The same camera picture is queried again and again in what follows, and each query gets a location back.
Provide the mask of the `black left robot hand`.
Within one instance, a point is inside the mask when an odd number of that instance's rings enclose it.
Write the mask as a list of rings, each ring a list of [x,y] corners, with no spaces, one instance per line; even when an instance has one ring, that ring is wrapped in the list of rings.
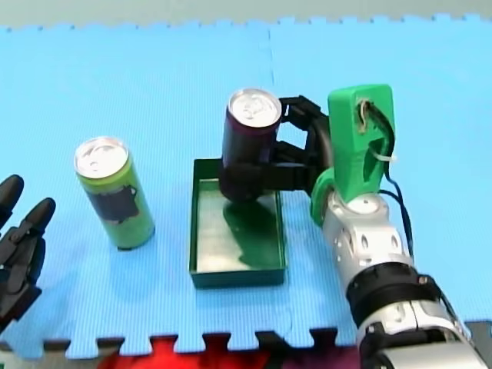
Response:
[[[45,259],[44,233],[55,209],[55,201],[45,198],[1,236],[2,330],[20,320],[42,293],[37,280]]]

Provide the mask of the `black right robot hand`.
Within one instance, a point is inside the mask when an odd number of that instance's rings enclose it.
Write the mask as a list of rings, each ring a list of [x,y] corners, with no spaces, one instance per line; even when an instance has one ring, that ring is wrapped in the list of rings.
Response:
[[[254,133],[234,123],[232,135],[224,140],[229,144],[222,154],[225,177],[240,196],[295,190],[310,194],[321,172],[333,166],[329,117],[303,95],[281,98],[280,103],[280,121],[273,128]],[[277,140],[285,123],[307,133],[303,148]]]

